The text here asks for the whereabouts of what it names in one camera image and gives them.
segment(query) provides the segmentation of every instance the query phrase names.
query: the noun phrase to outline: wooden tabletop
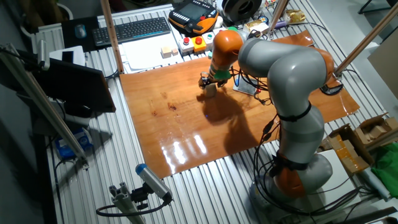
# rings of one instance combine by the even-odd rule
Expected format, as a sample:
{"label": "wooden tabletop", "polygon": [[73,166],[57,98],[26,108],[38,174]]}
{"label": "wooden tabletop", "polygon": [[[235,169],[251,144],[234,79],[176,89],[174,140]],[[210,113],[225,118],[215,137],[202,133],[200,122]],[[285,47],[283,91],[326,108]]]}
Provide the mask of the wooden tabletop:
{"label": "wooden tabletop", "polygon": [[[234,91],[232,80],[205,98],[198,81],[209,66],[209,59],[200,58],[120,76],[145,162],[160,178],[257,146],[275,116],[273,105]],[[325,122],[359,108],[346,90],[335,96],[315,90],[310,101]]]}

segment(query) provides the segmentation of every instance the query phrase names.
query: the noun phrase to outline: blue object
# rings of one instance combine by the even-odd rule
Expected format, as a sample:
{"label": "blue object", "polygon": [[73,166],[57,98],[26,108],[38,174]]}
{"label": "blue object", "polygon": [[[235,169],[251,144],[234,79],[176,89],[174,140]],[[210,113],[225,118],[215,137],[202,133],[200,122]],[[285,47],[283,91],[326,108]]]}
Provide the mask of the blue object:
{"label": "blue object", "polygon": [[[76,131],[73,131],[72,134],[79,142],[81,148],[83,148],[84,151],[93,146],[91,136],[87,130],[79,128]],[[71,159],[76,156],[62,138],[58,138],[57,140],[55,140],[55,147],[58,149],[58,152],[60,153],[62,159]]]}
{"label": "blue object", "polygon": [[279,21],[279,22],[276,23],[274,29],[281,29],[281,28],[286,27],[286,26],[287,26],[286,21]]}
{"label": "blue object", "polygon": [[86,27],[83,24],[78,24],[75,26],[75,36],[78,39],[87,37]]}
{"label": "blue object", "polygon": [[136,173],[137,173],[137,175],[139,175],[146,167],[148,167],[147,164],[139,164],[139,165],[136,167]]}
{"label": "blue object", "polygon": [[269,21],[268,21],[268,18],[267,18],[266,16],[259,16],[258,19],[263,19],[263,18],[265,19],[264,22],[268,25],[268,22],[269,22]]}

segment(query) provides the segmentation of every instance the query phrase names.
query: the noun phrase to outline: keyboard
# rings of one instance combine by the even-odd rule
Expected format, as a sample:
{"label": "keyboard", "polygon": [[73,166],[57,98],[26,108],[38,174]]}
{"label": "keyboard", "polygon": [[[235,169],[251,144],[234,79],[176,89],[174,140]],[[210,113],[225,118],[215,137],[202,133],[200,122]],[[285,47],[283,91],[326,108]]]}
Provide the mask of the keyboard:
{"label": "keyboard", "polygon": [[[114,29],[119,43],[170,33],[170,27],[167,25],[167,21],[164,17],[116,25]],[[97,47],[111,45],[108,28],[93,29],[93,36]]]}

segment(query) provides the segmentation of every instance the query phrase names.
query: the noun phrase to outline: cardboard box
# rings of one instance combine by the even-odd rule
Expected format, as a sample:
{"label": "cardboard box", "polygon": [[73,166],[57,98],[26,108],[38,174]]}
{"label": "cardboard box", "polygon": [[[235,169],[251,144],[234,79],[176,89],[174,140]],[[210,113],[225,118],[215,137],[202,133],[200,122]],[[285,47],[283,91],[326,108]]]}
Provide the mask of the cardboard box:
{"label": "cardboard box", "polygon": [[359,139],[359,137],[356,135],[356,133],[351,129],[351,127],[349,126],[349,124],[346,124],[344,126],[342,126],[341,128],[338,128],[334,131],[332,131],[329,134],[329,138],[335,138],[337,135],[340,135],[343,144],[344,142],[346,142],[347,140],[349,141],[350,144],[347,143],[347,145],[345,145],[345,149],[349,152],[348,148],[354,148],[354,152],[356,153],[349,153],[351,155],[351,157],[358,163],[360,164],[362,161],[361,159],[367,164],[367,165],[372,165],[374,164],[374,159],[372,158],[372,156],[370,155],[370,153],[366,150],[364,144],[362,143],[362,141]]}
{"label": "cardboard box", "polygon": [[363,144],[367,144],[369,143],[368,139],[366,138],[365,134],[363,133],[361,128],[356,128],[355,129],[355,133],[357,134],[357,136],[359,137],[359,139],[361,140],[361,142]]}
{"label": "cardboard box", "polygon": [[[387,113],[367,119],[355,129],[355,134],[368,151],[372,151],[379,146],[390,144],[398,140],[398,122],[395,118],[387,118],[384,120],[383,116],[386,114]],[[368,135],[370,141],[366,139],[367,133],[370,134]]]}
{"label": "cardboard box", "polygon": [[358,154],[355,152],[354,146],[351,144],[349,140],[344,140],[344,145],[346,146],[348,152],[351,154],[353,158],[358,157]]}
{"label": "cardboard box", "polygon": [[382,126],[379,126],[379,125],[376,125],[375,127],[373,127],[372,130],[369,132],[371,137],[373,137],[372,140],[382,136],[385,133],[387,133],[387,131]]}
{"label": "cardboard box", "polygon": [[369,164],[367,164],[360,156],[353,159],[346,157],[341,160],[341,163],[349,176],[352,176],[355,173],[365,170],[369,167]]}
{"label": "cardboard box", "polygon": [[391,128],[395,129],[398,128],[398,121],[395,118],[387,118],[386,124]]}

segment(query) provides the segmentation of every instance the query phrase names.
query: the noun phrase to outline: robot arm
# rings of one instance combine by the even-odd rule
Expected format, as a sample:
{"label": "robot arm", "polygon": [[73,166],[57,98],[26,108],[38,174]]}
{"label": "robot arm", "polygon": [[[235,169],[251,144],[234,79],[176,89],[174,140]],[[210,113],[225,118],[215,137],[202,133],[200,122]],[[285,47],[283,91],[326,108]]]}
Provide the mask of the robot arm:
{"label": "robot arm", "polygon": [[[218,46],[227,43],[223,40],[232,40],[231,35],[237,37],[231,32],[223,31],[215,37],[210,66],[213,82],[230,77],[217,79],[216,74],[219,70],[228,71],[235,62],[240,41],[229,49],[220,50]],[[303,197],[320,188],[332,175],[328,160],[320,154],[314,155],[323,138],[324,122],[308,97],[332,76],[333,59],[328,52],[310,47],[259,39],[243,42],[238,50],[239,66],[253,77],[267,78],[269,95],[281,120],[280,149],[271,177],[266,179],[267,189],[285,202]],[[226,58],[230,60],[218,66]]]}

